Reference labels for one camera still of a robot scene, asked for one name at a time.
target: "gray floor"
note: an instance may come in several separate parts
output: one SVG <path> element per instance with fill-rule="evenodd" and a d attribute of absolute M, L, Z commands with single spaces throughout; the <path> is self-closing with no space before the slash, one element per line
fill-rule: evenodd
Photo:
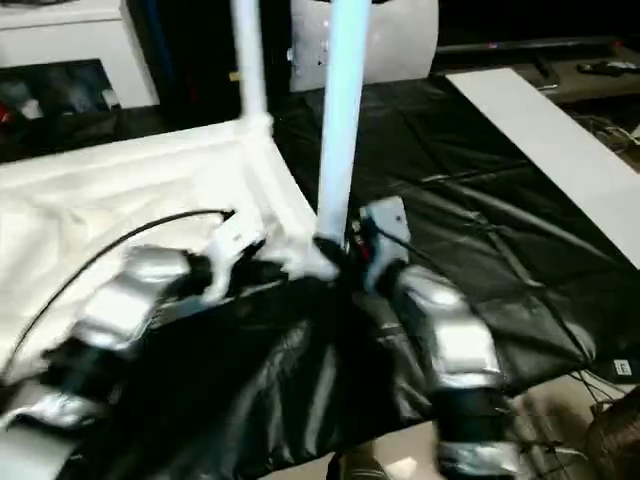
<path fill-rule="evenodd" d="M 597 379 L 587 377 L 614 398 L 621 394 Z M 531 389 L 514 400 L 519 413 L 516 429 L 524 439 L 561 440 L 564 447 L 582 451 L 585 432 L 592 416 L 589 407 L 593 399 L 584 385 L 566 376 Z M 390 433 L 374 442 L 375 457 L 394 480 L 435 480 L 433 448 L 435 431 L 425 423 L 400 432 Z M 277 472 L 269 480 L 323 480 L 330 456 L 314 462 Z M 548 480 L 596 480 L 589 462 L 576 455 L 558 451 L 555 455 L 534 449 L 522 457 L 523 480 L 570 464 L 566 472 L 559 470 L 545 475 Z"/>

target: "black plastic sheet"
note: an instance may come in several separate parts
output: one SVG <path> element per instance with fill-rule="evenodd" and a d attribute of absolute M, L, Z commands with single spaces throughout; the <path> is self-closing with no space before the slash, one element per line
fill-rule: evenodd
<path fill-rule="evenodd" d="M 310 92 L 275 121 L 311 204 L 321 119 Z M 636 270 L 446 82 L 365 89 L 353 191 L 404 199 L 413 244 L 491 327 L 510 393 L 638 343 Z M 366 310 L 303 280 L 156 332 L 91 471 L 257 478 L 429 420 L 407 331 L 384 301 Z"/>

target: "white panel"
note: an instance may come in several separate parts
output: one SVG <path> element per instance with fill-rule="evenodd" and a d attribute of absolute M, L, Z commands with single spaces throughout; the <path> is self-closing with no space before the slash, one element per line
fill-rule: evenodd
<path fill-rule="evenodd" d="M 121 0 L 74 0 L 39 8 L 0 7 L 0 29 L 115 20 L 120 18 L 120 3 Z"/>
<path fill-rule="evenodd" d="M 99 59 L 123 108 L 158 103 L 123 20 L 0 30 L 0 68 Z"/>
<path fill-rule="evenodd" d="M 511 69 L 449 80 L 640 267 L 640 178 Z"/>

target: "white metal pole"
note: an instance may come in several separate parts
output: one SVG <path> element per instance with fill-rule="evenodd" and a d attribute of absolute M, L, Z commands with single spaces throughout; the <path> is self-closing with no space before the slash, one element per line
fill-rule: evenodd
<path fill-rule="evenodd" d="M 233 0 L 231 9 L 240 73 L 242 115 L 245 118 L 262 118 L 267 114 L 267 97 L 264 84 L 260 6 L 258 0 Z"/>
<path fill-rule="evenodd" d="M 371 0 L 333 0 L 317 234 L 344 240 Z"/>

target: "black cable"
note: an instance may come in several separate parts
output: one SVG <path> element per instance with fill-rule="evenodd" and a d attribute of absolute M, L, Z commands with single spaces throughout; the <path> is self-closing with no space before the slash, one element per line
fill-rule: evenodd
<path fill-rule="evenodd" d="M 546 472 L 541 473 L 540 475 L 534 475 L 533 477 L 529 477 L 529 480 L 541 480 L 541 479 L 547 478 L 549 475 L 552 475 L 558 472 L 564 472 L 565 475 L 568 475 L 567 467 L 570 467 L 575 463 L 576 462 L 560 463 L 560 465 L 558 465 L 557 467 L 551 468 Z"/>
<path fill-rule="evenodd" d="M 575 374 L 575 376 L 574 376 L 574 374 L 570 373 L 570 374 L 569 374 L 569 376 L 570 376 L 571 378 L 573 378 L 575 381 L 580 382 L 580 383 L 582 383 L 582 384 L 585 386 L 585 388 L 589 391 L 589 394 L 591 395 L 591 398 L 593 398 L 593 401 L 594 401 L 595 403 L 601 403 L 601 401 L 600 401 L 600 400 L 595 396 L 595 394 L 593 393 L 593 390 L 597 390 L 597 391 L 598 391 L 598 392 L 600 392 L 602 395 L 604 395 L 605 397 L 607 397 L 609 400 L 615 400 L 615 398 L 613 398 L 613 397 L 611 396 L 611 394 L 607 393 L 605 390 L 603 390 L 602 388 L 598 387 L 597 385 L 594 385 L 593 383 L 588 382 L 588 381 L 584 378 L 584 376 L 582 375 L 582 373 L 581 373 L 581 372 L 580 372 L 580 373 Z"/>
<path fill-rule="evenodd" d="M 200 215 L 214 215 L 214 214 L 222 215 L 223 217 L 228 218 L 228 216 L 232 215 L 232 212 L 226 211 L 226 210 L 218 210 L 218 209 L 202 209 L 202 210 L 190 210 L 188 212 L 168 215 L 166 217 L 153 220 L 149 223 L 145 223 L 144 225 L 141 225 L 140 227 L 137 227 L 128 233 L 125 233 L 124 235 L 117 238 L 107 246 L 103 247 L 98 253 L 96 253 L 93 257 L 87 260 L 73 275 L 71 275 L 71 277 L 69 277 L 69 279 L 56 291 L 56 293 L 53 294 L 53 296 L 47 301 L 47 303 L 40 309 L 40 311 L 31 319 L 29 324 L 24 328 L 24 330 L 20 334 L 20 338 L 18 339 L 18 341 L 13 347 L 13 350 L 11 351 L 9 358 L 7 358 L 7 361 L 4 364 L 2 373 L 0 373 L 0 383 L 5 383 L 5 384 L 7 383 L 9 373 L 11 372 L 11 367 L 13 366 L 13 362 L 15 361 L 16 356 L 18 355 L 18 352 L 24 345 L 24 342 L 29 337 L 29 334 L 38 325 L 40 320 L 42 320 L 42 318 L 44 317 L 44 314 L 47 313 L 49 308 L 51 308 L 51 305 L 53 305 L 53 303 L 58 298 L 60 298 L 60 296 L 67 290 L 67 288 L 69 288 L 69 286 L 71 286 L 71 284 L 75 282 L 96 261 L 98 261 L 104 255 L 109 253 L 114 248 L 120 246 L 127 240 L 143 232 L 146 232 L 147 230 L 151 230 L 152 228 L 155 228 L 167 223 L 175 222 L 177 220 L 182 220 L 183 218 L 196 217 Z"/>
<path fill-rule="evenodd" d="M 402 240 L 401 238 L 396 237 L 395 235 L 381 229 L 378 225 L 376 225 L 375 223 L 371 223 L 373 229 L 378 232 L 380 235 L 382 235 L 383 237 L 388 238 L 389 240 L 391 240 L 394 243 L 397 243 L 398 245 L 400 245 L 403 248 L 406 248 L 409 252 L 413 253 L 416 257 L 420 258 L 421 260 L 424 260 L 426 263 L 429 264 L 429 268 L 431 268 L 431 270 L 434 271 L 434 273 L 444 277 L 444 278 L 448 278 L 448 276 L 442 271 L 442 269 L 440 267 L 438 267 L 433 260 L 431 259 L 431 257 L 429 255 L 427 255 L 425 252 L 423 252 L 422 250 L 420 250 L 419 248 L 414 247 L 413 245 L 411 245 L 409 242 L 405 242 L 404 240 Z"/>
<path fill-rule="evenodd" d="M 593 377 L 594 380 L 597 380 L 601 383 L 604 383 L 607 387 L 611 388 L 612 390 L 615 390 L 618 393 L 621 393 L 622 395 L 626 395 L 627 392 L 624 388 L 620 388 L 619 386 L 617 386 L 615 383 L 610 382 L 609 380 L 606 380 L 598 375 L 596 375 L 595 373 L 593 373 L 591 370 L 587 370 L 587 375 L 589 375 L 590 377 Z"/>

